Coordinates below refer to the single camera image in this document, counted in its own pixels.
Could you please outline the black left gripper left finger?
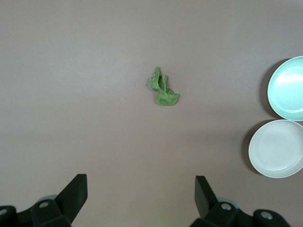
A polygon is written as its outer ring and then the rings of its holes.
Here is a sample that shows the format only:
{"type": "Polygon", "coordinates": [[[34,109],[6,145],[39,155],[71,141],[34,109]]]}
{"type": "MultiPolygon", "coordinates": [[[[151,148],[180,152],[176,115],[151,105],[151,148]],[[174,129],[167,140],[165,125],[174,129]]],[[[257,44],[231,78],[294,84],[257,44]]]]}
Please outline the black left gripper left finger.
{"type": "Polygon", "coordinates": [[[58,194],[41,198],[17,212],[14,206],[0,207],[2,227],[71,227],[88,198],[87,175],[78,174],[58,194]]]}

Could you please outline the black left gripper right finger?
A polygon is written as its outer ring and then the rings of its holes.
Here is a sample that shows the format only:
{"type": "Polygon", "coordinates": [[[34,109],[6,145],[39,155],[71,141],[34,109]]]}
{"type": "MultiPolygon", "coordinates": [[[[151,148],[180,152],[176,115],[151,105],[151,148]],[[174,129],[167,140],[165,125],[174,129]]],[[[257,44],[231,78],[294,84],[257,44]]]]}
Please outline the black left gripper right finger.
{"type": "Polygon", "coordinates": [[[288,227],[272,210],[256,210],[250,216],[228,201],[218,201],[205,176],[195,178],[195,203],[200,217],[192,227],[288,227]]]}

